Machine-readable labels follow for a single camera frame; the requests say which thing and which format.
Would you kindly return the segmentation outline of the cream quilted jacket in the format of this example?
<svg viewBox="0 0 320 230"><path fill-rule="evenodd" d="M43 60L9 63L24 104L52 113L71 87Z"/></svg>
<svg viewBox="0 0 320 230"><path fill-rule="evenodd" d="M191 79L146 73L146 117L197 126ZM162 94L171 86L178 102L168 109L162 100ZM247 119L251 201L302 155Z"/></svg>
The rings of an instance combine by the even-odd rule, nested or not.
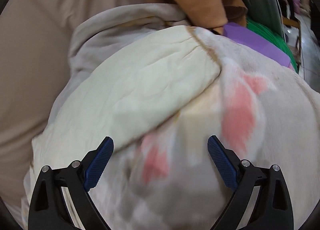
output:
<svg viewBox="0 0 320 230"><path fill-rule="evenodd" d="M33 169L62 168L109 136L116 149L140 138L198 97L221 68L207 29L173 26L101 63L33 140Z"/></svg>

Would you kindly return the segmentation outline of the grey floral fleece blanket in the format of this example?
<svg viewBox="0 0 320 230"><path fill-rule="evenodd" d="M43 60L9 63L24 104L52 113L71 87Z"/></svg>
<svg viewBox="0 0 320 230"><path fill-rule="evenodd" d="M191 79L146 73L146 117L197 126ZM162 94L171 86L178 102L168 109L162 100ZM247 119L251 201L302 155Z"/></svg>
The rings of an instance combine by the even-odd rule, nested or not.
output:
<svg viewBox="0 0 320 230"><path fill-rule="evenodd" d="M72 92L106 59L159 30L189 26L169 4L136 4L101 12L74 31L71 78L48 125ZM216 135L241 159L280 166L294 227L319 201L319 93L297 73L259 52L215 35L218 77L159 126L114 153L89 194L113 229L208 229L231 191L207 151ZM27 211L35 187L33 161L24 179Z"/></svg>

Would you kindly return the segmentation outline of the purple folded cloth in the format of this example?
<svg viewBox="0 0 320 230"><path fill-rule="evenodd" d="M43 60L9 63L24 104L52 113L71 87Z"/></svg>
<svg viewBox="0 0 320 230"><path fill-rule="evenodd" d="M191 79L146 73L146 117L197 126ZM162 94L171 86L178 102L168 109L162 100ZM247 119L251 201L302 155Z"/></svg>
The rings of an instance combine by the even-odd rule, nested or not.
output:
<svg viewBox="0 0 320 230"><path fill-rule="evenodd" d="M239 26L234 22L227 23L224 26L223 35L227 38L245 45L264 56L276 61L278 64L294 70L290 57L281 49L262 36L250 31L249 29Z"/></svg>

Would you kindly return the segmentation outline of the green cloth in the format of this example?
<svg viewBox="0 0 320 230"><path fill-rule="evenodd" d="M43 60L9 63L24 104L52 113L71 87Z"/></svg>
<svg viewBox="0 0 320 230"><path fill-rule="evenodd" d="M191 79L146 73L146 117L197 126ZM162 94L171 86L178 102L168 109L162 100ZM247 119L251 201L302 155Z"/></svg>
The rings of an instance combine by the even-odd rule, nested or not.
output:
<svg viewBox="0 0 320 230"><path fill-rule="evenodd" d="M288 45L286 44L285 40L277 33L270 30L270 28L253 21L249 17L246 17L247 20L247 28L254 32L255 34L258 34L259 36L266 39L268 42L274 44L278 49L283 51L286 55L289 56L291 65L293 69L298 73L298 66L295 61L295 58L289 49Z"/></svg>

